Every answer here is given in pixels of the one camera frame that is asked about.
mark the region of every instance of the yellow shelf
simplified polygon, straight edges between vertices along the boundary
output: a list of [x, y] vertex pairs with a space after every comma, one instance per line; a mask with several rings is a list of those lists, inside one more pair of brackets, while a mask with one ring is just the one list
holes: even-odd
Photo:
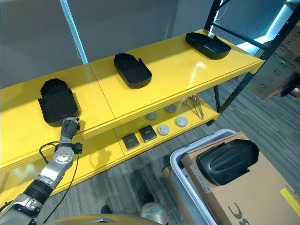
[[243, 73], [255, 72], [262, 65], [261, 59], [225, 42], [232, 50], [221, 60], [196, 51], [186, 43], [185, 35], [128, 51], [136, 59], [141, 58], [152, 72], [151, 82], [135, 90], [127, 87], [118, 74], [114, 56], [90, 65], [114, 116], [130, 121]]
[[[219, 116], [219, 113], [214, 111], [202, 99], [200, 100], [200, 102], [202, 105], [202, 111], [204, 113], [203, 120], [200, 119], [194, 112], [192, 112], [186, 105], [183, 105], [180, 101], [178, 101], [178, 102], [174, 103], [177, 108], [174, 113], [169, 113], [165, 110], [165, 108], [161, 108], [156, 111], [157, 118], [153, 121], [148, 120], [146, 118], [146, 116], [141, 116], [133, 121], [130, 121], [126, 124], [123, 124], [121, 126], [114, 128], [114, 131], [116, 133], [116, 136], [121, 145], [124, 155], [134, 156], [134, 155], [139, 154], [143, 151], [146, 151], [150, 148], [153, 148], [153, 146], [159, 145], [175, 136], [178, 136], [179, 134], [186, 132], [196, 126], [206, 123], [212, 119], [216, 120]], [[190, 101], [189, 101], [189, 105], [191, 107], [193, 106], [193, 104]], [[188, 125], [186, 127], [179, 127], [176, 125], [175, 120], [179, 116], [183, 116], [188, 119]], [[159, 134], [158, 127], [161, 124], [165, 124], [170, 128], [170, 133], [168, 135], [163, 136], [163, 135]], [[150, 140], [145, 143], [139, 133], [139, 129], [141, 129], [147, 125], [151, 125], [153, 127], [154, 131], [157, 134], [157, 137], [155, 139]], [[140, 145], [135, 147], [134, 149], [127, 150], [126, 146], [122, 140], [122, 137], [124, 137], [130, 133], [135, 134]]]
[[[232, 47], [229, 54], [211, 60], [184, 38], [182, 35], [128, 52], [142, 58], [152, 72], [152, 81], [141, 89], [125, 85], [114, 66], [114, 56], [2, 89], [0, 173], [38, 160], [38, 148], [59, 139], [60, 128], [44, 122], [37, 101], [40, 88], [51, 78], [64, 80], [75, 93], [82, 108], [82, 129], [76, 137], [88, 140], [191, 94], [255, 72], [263, 63], [227, 41]], [[52, 152], [50, 147], [44, 150], [45, 155]]]
[[[43, 119], [38, 103], [40, 89], [52, 78], [67, 83], [79, 106], [81, 134], [113, 120], [114, 116], [89, 65], [82, 65], [23, 82], [1, 90], [1, 173], [40, 158], [38, 149], [57, 141], [60, 127], [51, 127]], [[51, 148], [45, 150], [48, 155]]]
[[[199, 119], [187, 106], [181, 105], [180, 102], [176, 102], [175, 104], [177, 106], [176, 112], [168, 113], [164, 108], [159, 109], [157, 110], [157, 119], [154, 121], [149, 121], [145, 116], [142, 116], [127, 124], [116, 127], [115, 129], [90, 137], [89, 139], [85, 139], [82, 135], [76, 136], [74, 142], [81, 142], [83, 144], [83, 151], [79, 156], [78, 169], [73, 185], [140, 154], [147, 149], [153, 148], [183, 132], [208, 122], [211, 119], [217, 119], [219, 116], [219, 114], [203, 100], [201, 100], [202, 110], [205, 116], [203, 120]], [[178, 127], [175, 124], [175, 119], [179, 116], [184, 116], [188, 119], [188, 125], [186, 127]], [[149, 124], [155, 129], [157, 138], [144, 143], [138, 130]], [[170, 127], [170, 133], [167, 136], [161, 136], [157, 132], [157, 127], [160, 124], [166, 124]], [[131, 151], [127, 151], [124, 142], [122, 141], [122, 137], [132, 132], [135, 132], [140, 146]], [[51, 158], [52, 154], [47, 157], [48, 160], [51, 160]], [[75, 165], [76, 160], [74, 160], [73, 166], [66, 172], [63, 180], [53, 194], [58, 193], [69, 186], [74, 174]], [[44, 166], [45, 162], [39, 157], [38, 160], [32, 161], [27, 165], [20, 166], [1, 175], [0, 205], [14, 199], [18, 193], [22, 193]]]
[[[75, 141], [83, 144], [83, 151], [79, 156], [78, 168], [73, 185], [112, 167], [118, 162], [117, 160], [124, 157], [113, 130], [106, 131], [88, 140], [85, 140], [82, 136], [77, 137]], [[75, 165], [76, 159], [53, 194], [69, 186], [74, 174]], [[18, 193], [22, 193], [37, 174], [41, 172], [44, 166], [45, 162], [40, 157], [39, 160], [30, 162], [27, 165], [23, 165], [1, 175], [0, 205], [3, 205], [5, 201], [8, 202], [14, 199]]]

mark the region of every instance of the black cable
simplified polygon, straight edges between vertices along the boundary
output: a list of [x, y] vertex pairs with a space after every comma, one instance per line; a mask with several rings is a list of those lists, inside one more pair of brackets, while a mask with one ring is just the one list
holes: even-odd
[[48, 160], [47, 160], [46, 157], [43, 155], [42, 149], [43, 149], [44, 147], [46, 147], [47, 145], [53, 145], [53, 146], [55, 147], [55, 144], [53, 144], [53, 143], [59, 143], [59, 142], [49, 142], [49, 143], [47, 143], [47, 144], [42, 145], [42, 146], [39, 148], [39, 151], [38, 151], [38, 152], [41, 154], [41, 156], [42, 156], [42, 158], [44, 159], [44, 161], [45, 161], [46, 164], [48, 164]]
[[9, 204], [12, 202], [13, 200], [9, 201], [9, 202], [4, 202], [4, 205], [2, 205], [0, 207], [0, 212], [2, 212], [7, 206], [9, 206]]
[[43, 224], [47, 222], [47, 220], [49, 219], [49, 217], [54, 213], [54, 211], [59, 207], [59, 205], [62, 203], [62, 201], [66, 197], [66, 195], [67, 195], [67, 193], [68, 193], [68, 191], [69, 191], [69, 189], [70, 189], [70, 187], [71, 187], [71, 185], [73, 183], [73, 180], [74, 180], [74, 177], [75, 177], [75, 174], [76, 174], [76, 171], [77, 171], [78, 161], [79, 161], [78, 159], [79, 159], [79, 156], [77, 157], [76, 168], [75, 168], [74, 175], [73, 175], [73, 178], [71, 180], [71, 183], [70, 183], [69, 187], [67, 188], [64, 196], [61, 198], [61, 201], [55, 206], [55, 208], [52, 210], [52, 212], [49, 214], [49, 216], [45, 219], [45, 221], [43, 222]]

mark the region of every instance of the metal shelf frame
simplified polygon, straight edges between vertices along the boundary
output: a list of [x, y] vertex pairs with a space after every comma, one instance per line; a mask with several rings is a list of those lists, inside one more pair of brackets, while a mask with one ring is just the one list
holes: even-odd
[[[249, 42], [253, 44], [256, 47], [259, 47], [260, 49], [264, 50], [263, 54], [261, 55], [260, 59], [267, 60], [274, 51], [279, 47], [279, 45], [282, 43], [284, 38], [288, 35], [288, 33], [292, 30], [292, 28], [296, 25], [298, 20], [300, 19], [300, 4], [297, 5], [294, 12], [290, 16], [290, 18], [286, 21], [286, 23], [283, 25], [279, 33], [276, 35], [276, 37], [271, 41], [269, 45], [261, 44], [255, 40], [253, 40], [250, 37], [247, 37], [246, 35], [240, 34], [237, 31], [234, 31], [230, 28], [224, 27], [222, 24], [214, 21], [217, 11], [229, 3], [231, 0], [225, 0], [223, 3], [222, 0], [214, 0], [210, 9], [210, 13], [208, 15], [205, 29], [210, 30], [212, 26], [215, 26], [231, 35], [234, 35], [246, 42]], [[220, 104], [220, 97], [219, 97], [219, 90], [218, 86], [214, 86], [214, 93], [215, 93], [215, 100], [216, 100], [216, 108], [217, 112], [219, 114], [223, 113], [224, 110], [231, 104], [231, 102], [240, 94], [240, 92], [246, 87], [246, 85], [251, 81], [251, 79], [255, 76], [255, 74], [247, 73], [247, 75], [244, 77], [244, 79], [239, 83], [239, 85], [235, 88], [235, 90], [232, 92], [232, 94], [227, 98], [227, 100], [221, 105]], [[208, 126], [210, 126], [214, 120], [211, 120], [207, 123]]]

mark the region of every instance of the lower shelf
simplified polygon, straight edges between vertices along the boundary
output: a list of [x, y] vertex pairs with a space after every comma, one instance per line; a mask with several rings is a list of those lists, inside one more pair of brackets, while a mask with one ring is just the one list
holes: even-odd
[[[145, 116], [137, 118], [112, 130], [98, 134], [94, 137], [84, 139], [82, 136], [74, 140], [83, 144], [82, 154], [79, 156], [79, 164], [73, 185], [78, 184], [104, 170], [107, 170], [137, 154], [140, 154], [150, 148], [153, 148], [181, 133], [184, 133], [196, 126], [204, 124], [212, 119], [216, 120], [219, 114], [214, 111], [207, 103], [201, 100], [204, 119], [197, 117], [187, 106], [180, 102], [175, 103], [177, 110], [174, 113], [168, 113], [164, 108], [157, 110], [157, 119], [149, 121]], [[175, 120], [179, 116], [188, 119], [186, 127], [178, 127]], [[170, 128], [170, 133], [162, 136], [157, 132], [161, 124], [166, 124]], [[144, 126], [152, 125], [157, 133], [157, 138], [144, 143], [138, 130]], [[140, 146], [127, 151], [122, 137], [134, 132]], [[76, 160], [73, 166], [66, 172], [63, 180], [55, 189], [53, 194], [65, 190], [73, 177]], [[42, 159], [28, 163], [22, 167], [6, 172], [0, 177], [0, 205], [14, 199], [19, 193], [32, 182], [37, 174], [45, 166]]]
[[[159, 110], [156, 110], [157, 112], [157, 118], [153, 121], [150, 121], [146, 118], [146, 116], [141, 116], [133, 121], [130, 121], [126, 124], [120, 125], [116, 128], [114, 128], [114, 131], [116, 133], [116, 136], [118, 138], [118, 141], [121, 145], [121, 148], [123, 150], [123, 153], [125, 156], [133, 156], [136, 154], [139, 154], [143, 151], [146, 151], [150, 148], [153, 148], [156, 145], [159, 145], [175, 136], [178, 136], [179, 134], [182, 134], [196, 126], [199, 126], [203, 123], [206, 123], [212, 119], [217, 119], [219, 114], [211, 108], [204, 100], [200, 99], [201, 108], [204, 114], [204, 119], [200, 119], [193, 111], [190, 110], [190, 108], [186, 105], [183, 105], [181, 101], [174, 103], [176, 105], [176, 111], [173, 113], [169, 113], [165, 110], [165, 108], [161, 108]], [[193, 106], [193, 103], [188, 100], [188, 105], [190, 107]], [[188, 119], [188, 124], [185, 127], [179, 127], [176, 124], [176, 119], [179, 116], [183, 116]], [[159, 125], [165, 124], [170, 128], [170, 133], [168, 135], [160, 135], [158, 132]], [[153, 140], [150, 140], [148, 142], [144, 142], [140, 133], [139, 129], [151, 125], [154, 129], [154, 131], [157, 134], [157, 137]], [[131, 150], [127, 150], [126, 146], [122, 140], [122, 137], [134, 133], [137, 140], [139, 141], [140, 145], [136, 148], [133, 148]]]

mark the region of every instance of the robotic arm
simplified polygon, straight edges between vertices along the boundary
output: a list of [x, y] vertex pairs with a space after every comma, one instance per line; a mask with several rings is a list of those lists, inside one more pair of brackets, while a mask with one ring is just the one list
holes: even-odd
[[65, 118], [62, 123], [60, 143], [56, 145], [53, 159], [43, 168], [33, 182], [19, 194], [0, 214], [1, 225], [34, 225], [44, 203], [58, 186], [65, 172], [72, 166], [74, 154], [81, 154], [82, 144], [72, 144], [80, 129], [78, 117]]

